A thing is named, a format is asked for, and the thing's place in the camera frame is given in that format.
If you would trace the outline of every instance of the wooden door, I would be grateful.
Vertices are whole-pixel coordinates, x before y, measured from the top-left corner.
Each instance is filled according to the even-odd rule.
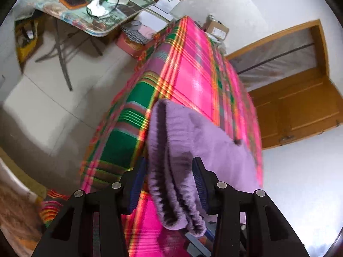
[[[343,99],[327,76],[279,89],[271,85],[252,93],[264,149],[321,134],[343,122]]]

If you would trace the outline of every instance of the door handle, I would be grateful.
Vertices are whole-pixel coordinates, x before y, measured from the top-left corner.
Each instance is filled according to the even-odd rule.
[[[285,142],[285,141],[292,140],[292,139],[294,139],[294,138],[295,138],[294,135],[288,135],[288,136],[282,137],[279,141],[280,141],[280,142]]]

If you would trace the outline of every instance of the silver screw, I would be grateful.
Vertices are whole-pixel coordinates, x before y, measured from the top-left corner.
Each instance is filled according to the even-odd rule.
[[[74,192],[74,196],[75,197],[81,197],[83,195],[83,191],[82,190],[76,190],[75,192]]]
[[[226,188],[227,184],[224,183],[224,182],[219,182],[219,183],[217,183],[217,187],[219,187],[219,188]]]
[[[113,184],[112,184],[112,188],[113,188],[114,190],[117,190],[118,188],[121,188],[121,183],[118,183],[118,182],[113,183]]]
[[[260,197],[264,197],[265,196],[265,192],[263,190],[256,190],[256,195],[260,196]]]

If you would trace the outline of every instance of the tile grout line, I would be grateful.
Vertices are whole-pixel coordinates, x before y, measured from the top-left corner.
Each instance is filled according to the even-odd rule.
[[[73,113],[71,113],[69,110],[65,109],[62,105],[60,105],[56,100],[54,100],[52,97],[50,97],[46,92],[44,92],[35,82],[32,81],[32,79],[30,77],[28,77],[25,73],[23,73],[24,76],[26,76],[26,78],[28,78],[39,90],[41,90],[48,98],[50,98],[54,103],[56,103],[57,105],[59,105],[60,107],[62,107],[65,111],[67,111],[70,115],[74,116],[76,119],[78,119],[79,121],[81,121],[82,123],[84,123],[86,126],[90,127],[91,129],[96,130],[95,128],[93,128],[92,126],[90,126],[89,124],[85,123],[83,120],[81,120],[80,118],[76,117]]]

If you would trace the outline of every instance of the white tissue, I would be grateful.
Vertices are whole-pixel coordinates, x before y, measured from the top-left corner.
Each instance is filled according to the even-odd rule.
[[[100,0],[93,0],[87,5],[87,8],[91,11],[92,15],[98,18],[105,18],[109,14],[109,11],[100,5]]]

